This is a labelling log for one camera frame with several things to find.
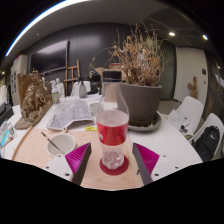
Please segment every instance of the gray pot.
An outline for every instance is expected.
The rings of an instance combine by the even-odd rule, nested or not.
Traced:
[[[159,107],[162,86],[138,86],[121,83],[120,88],[130,113],[129,125],[148,126]]]

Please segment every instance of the chair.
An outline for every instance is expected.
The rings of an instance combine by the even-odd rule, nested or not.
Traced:
[[[196,140],[201,137],[202,133],[204,132],[205,128],[209,127],[209,126],[217,126],[219,129],[219,134],[220,134],[220,138],[219,138],[219,142],[218,145],[216,147],[216,150],[214,152],[214,156],[218,151],[218,148],[220,146],[220,143],[222,141],[222,136],[223,136],[223,131],[224,131],[224,127],[223,127],[223,123],[222,121],[219,119],[219,117],[217,117],[215,114],[211,113],[209,114],[209,116],[207,117],[205,123],[202,125],[202,127],[198,130],[198,132],[190,139],[188,140],[190,143],[192,143],[192,140],[194,140],[196,142]]]
[[[91,90],[90,82],[89,81],[83,81],[84,85],[86,86],[86,91],[89,92]],[[79,86],[81,85],[81,82],[78,84],[78,82],[75,82],[72,88],[71,96],[79,96]]]
[[[204,105],[193,97],[186,96],[182,104],[177,108],[177,113],[189,120],[194,133],[202,116]]]

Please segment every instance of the dried stems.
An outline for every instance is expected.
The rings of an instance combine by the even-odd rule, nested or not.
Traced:
[[[113,49],[108,50],[108,61],[110,64],[112,60],[115,62],[115,57],[118,58],[119,63],[122,64],[120,69],[126,75],[126,83],[158,86],[164,66],[167,63],[164,60],[164,51],[161,49],[162,41],[157,39],[155,30],[152,30],[153,34],[150,36],[149,30],[146,29],[143,22],[142,24],[145,29],[145,38],[140,31],[140,25],[136,25],[134,31],[131,29],[131,35],[127,36],[127,39],[121,43],[117,30],[118,42],[115,42],[113,47],[105,48],[107,50]]]

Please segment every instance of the desk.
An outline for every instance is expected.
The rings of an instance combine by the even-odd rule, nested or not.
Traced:
[[[99,100],[88,101],[87,104],[90,105],[91,103],[96,103],[98,101]],[[53,105],[34,128],[47,129],[45,125],[49,121],[54,109],[55,106]],[[15,125],[16,122],[21,118],[19,105],[13,107],[13,111],[14,115],[9,119],[9,121]],[[81,127],[69,130],[85,131],[85,128]],[[5,159],[12,159],[14,149],[16,149],[20,139],[22,139],[26,133],[26,130],[16,130],[16,133],[17,137],[5,147]],[[185,137],[162,115],[161,124],[157,130],[152,132],[134,132],[129,130],[128,138],[131,145],[135,142],[149,148],[155,153],[161,155],[161,157],[162,155],[166,155],[175,164],[177,164],[180,169],[190,165],[202,163],[202,160],[196,153],[195,149],[190,145]]]

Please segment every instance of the wooden sculpture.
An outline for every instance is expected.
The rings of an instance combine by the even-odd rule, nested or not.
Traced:
[[[43,83],[38,71],[30,75],[19,74],[17,78],[22,118],[15,129],[27,129],[37,124],[52,106],[50,83]]]
[[[197,77],[194,76],[193,78],[193,85],[189,82],[187,84],[188,88],[190,89],[190,96],[197,99],[198,94],[197,94]]]

